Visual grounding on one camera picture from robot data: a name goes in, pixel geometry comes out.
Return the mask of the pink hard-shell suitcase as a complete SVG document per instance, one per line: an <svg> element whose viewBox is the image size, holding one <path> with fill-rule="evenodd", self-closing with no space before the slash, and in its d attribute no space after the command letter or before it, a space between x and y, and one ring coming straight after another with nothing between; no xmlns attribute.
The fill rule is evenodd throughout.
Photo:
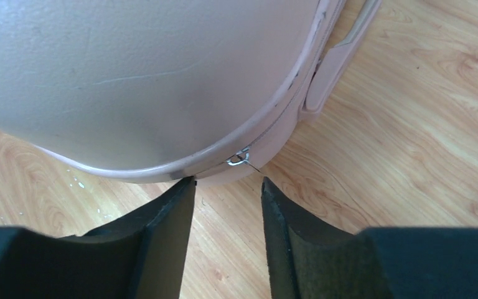
<svg viewBox="0 0 478 299"><path fill-rule="evenodd" d="M0 1L0 130L131 183L241 179L321 112L365 1Z"/></svg>

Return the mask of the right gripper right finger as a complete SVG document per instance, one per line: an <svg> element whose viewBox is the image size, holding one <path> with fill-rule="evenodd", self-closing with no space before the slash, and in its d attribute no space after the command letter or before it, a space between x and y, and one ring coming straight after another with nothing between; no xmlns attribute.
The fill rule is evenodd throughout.
<svg viewBox="0 0 478 299"><path fill-rule="evenodd" d="M261 187L273 298L478 298L478 228L338 229Z"/></svg>

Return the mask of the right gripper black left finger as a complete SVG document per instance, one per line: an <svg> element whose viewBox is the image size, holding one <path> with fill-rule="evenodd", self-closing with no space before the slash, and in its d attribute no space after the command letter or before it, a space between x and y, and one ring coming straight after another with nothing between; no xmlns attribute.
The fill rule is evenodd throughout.
<svg viewBox="0 0 478 299"><path fill-rule="evenodd" d="M195 179L84 235L0 226L0 298L178 298Z"/></svg>

